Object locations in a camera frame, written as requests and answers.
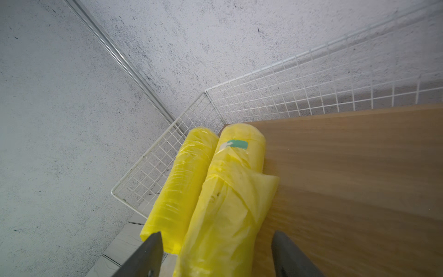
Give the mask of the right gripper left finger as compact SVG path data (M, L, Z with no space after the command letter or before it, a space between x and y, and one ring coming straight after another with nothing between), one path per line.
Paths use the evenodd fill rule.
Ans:
M158 277L163 261L161 232L151 234L113 277Z

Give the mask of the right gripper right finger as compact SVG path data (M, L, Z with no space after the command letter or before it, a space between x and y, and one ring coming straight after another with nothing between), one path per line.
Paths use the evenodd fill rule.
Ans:
M284 232L275 231L271 243L277 277L323 277L320 269Z

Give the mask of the yellow bag roll labelled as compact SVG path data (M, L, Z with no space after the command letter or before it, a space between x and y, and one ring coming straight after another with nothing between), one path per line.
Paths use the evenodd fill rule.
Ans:
M266 139L254 126L226 126L208 168L173 275L249 277L257 234L280 178L263 173Z

